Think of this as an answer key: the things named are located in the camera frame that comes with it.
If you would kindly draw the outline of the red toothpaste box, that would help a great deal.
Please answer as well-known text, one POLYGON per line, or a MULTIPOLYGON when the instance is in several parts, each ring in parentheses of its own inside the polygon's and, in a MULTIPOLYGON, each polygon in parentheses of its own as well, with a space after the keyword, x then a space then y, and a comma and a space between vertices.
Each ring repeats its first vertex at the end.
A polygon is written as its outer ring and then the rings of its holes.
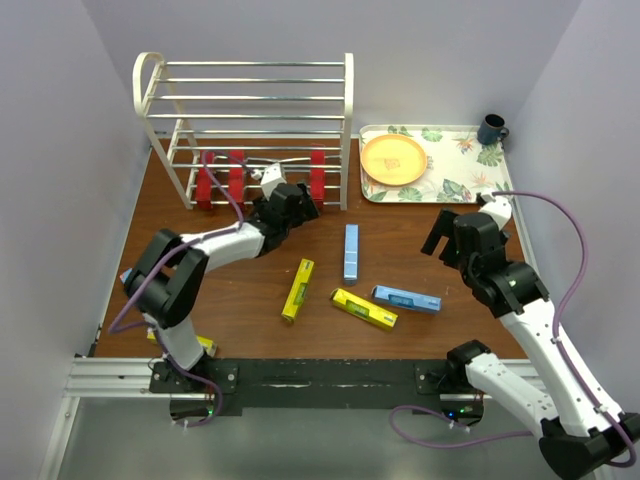
POLYGON ((243 150, 231 150, 230 162, 234 164, 228 173, 228 190, 232 198, 244 206, 245 197, 245 156, 243 150))
POLYGON ((201 210, 211 210, 212 206, 212 189, 213 180, 209 169, 209 153, 202 151, 200 154, 202 166, 196 175, 195 183, 195 201, 196 206, 201 210))
POLYGON ((326 175, 324 166, 326 165, 326 157, 324 150, 314 150, 311 152, 311 171, 310 171, 310 191, 311 198, 319 210, 323 209, 325 201, 325 181, 326 175))

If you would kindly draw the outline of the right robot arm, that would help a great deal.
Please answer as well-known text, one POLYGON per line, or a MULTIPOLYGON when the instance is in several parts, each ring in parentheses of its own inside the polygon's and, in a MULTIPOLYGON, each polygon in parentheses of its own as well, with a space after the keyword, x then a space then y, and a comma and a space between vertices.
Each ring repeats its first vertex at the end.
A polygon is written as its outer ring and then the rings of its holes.
POLYGON ((459 271, 526 353, 544 387, 513 373, 491 350, 471 340, 447 354, 445 379, 459 393, 489 394, 537 439, 543 458, 562 479, 580 479, 608 464, 639 439, 639 416, 624 411, 597 382, 561 328, 535 269, 506 255, 509 207, 485 205, 458 214, 440 211, 421 249, 459 271))

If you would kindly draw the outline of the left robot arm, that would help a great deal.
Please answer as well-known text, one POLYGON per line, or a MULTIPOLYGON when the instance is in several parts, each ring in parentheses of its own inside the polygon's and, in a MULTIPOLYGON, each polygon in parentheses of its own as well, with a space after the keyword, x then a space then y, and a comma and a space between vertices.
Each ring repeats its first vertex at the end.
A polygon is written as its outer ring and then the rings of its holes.
POLYGON ((240 260, 264 256, 280 247, 290 231, 319 217, 308 186, 281 183, 253 201, 246 219, 205 233, 158 231, 124 282, 128 302, 156 331, 175 366, 171 378, 185 392, 207 380, 205 350, 190 313, 209 272, 240 260))

